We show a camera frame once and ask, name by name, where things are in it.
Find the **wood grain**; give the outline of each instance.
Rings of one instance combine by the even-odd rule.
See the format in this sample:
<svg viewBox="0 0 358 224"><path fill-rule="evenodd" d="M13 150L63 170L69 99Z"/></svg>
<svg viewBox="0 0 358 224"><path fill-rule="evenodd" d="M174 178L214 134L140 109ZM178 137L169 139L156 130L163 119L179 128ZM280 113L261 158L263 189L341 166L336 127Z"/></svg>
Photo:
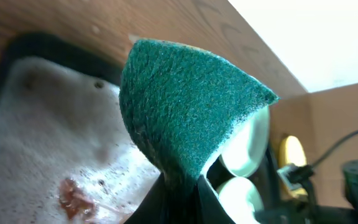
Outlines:
<svg viewBox="0 0 358 224"><path fill-rule="evenodd" d="M282 98L306 93L226 0L0 0L0 51L32 30L120 64L129 34L181 42L223 56Z"/></svg>

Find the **black cable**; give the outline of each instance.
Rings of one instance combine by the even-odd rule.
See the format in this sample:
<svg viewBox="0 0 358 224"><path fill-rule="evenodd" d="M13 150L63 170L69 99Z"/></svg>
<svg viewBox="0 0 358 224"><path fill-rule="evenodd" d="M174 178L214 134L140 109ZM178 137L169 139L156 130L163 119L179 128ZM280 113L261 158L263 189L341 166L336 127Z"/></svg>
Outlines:
<svg viewBox="0 0 358 224"><path fill-rule="evenodd" d="M339 141L337 141L334 145L332 145L325 153L324 155L322 155L317 161L315 161L314 163L312 163L311 167L314 169L316 168L318 165L320 165L321 162L323 162L325 159L327 159L327 157L329 155L331 155L331 153L333 153L335 151L335 149L337 149L342 143L346 142L347 140L349 140L350 138L354 137L358 135L358 130L354 131L350 134L348 134L347 136L344 136L343 138L341 138Z"/></svg>

